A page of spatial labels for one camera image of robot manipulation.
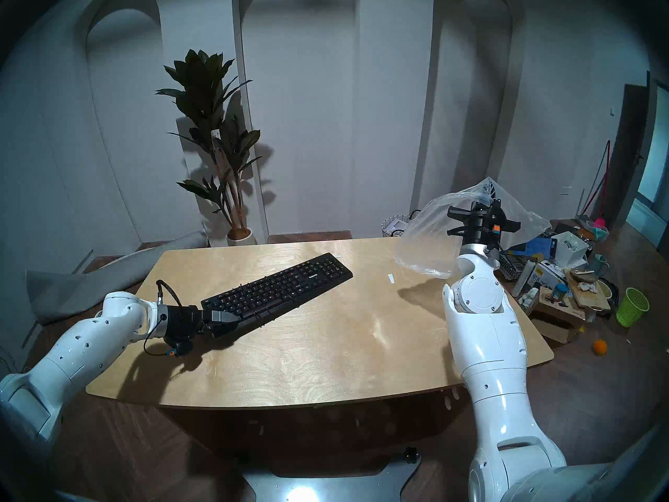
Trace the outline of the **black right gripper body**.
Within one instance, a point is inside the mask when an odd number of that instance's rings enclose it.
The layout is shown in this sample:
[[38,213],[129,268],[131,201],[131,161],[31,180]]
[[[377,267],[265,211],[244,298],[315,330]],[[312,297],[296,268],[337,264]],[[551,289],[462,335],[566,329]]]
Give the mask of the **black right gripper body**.
[[473,202],[470,209],[448,207],[448,217],[461,221],[462,225],[448,230],[449,236],[460,236],[463,244],[483,244],[500,246],[504,227],[503,209],[494,209],[494,204],[486,207]]

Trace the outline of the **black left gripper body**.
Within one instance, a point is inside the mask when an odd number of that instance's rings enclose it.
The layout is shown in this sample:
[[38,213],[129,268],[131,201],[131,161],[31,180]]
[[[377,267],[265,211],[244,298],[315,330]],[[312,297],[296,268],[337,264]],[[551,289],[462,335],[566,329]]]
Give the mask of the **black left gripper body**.
[[195,305],[166,306],[166,341],[190,341],[211,324],[211,311]]

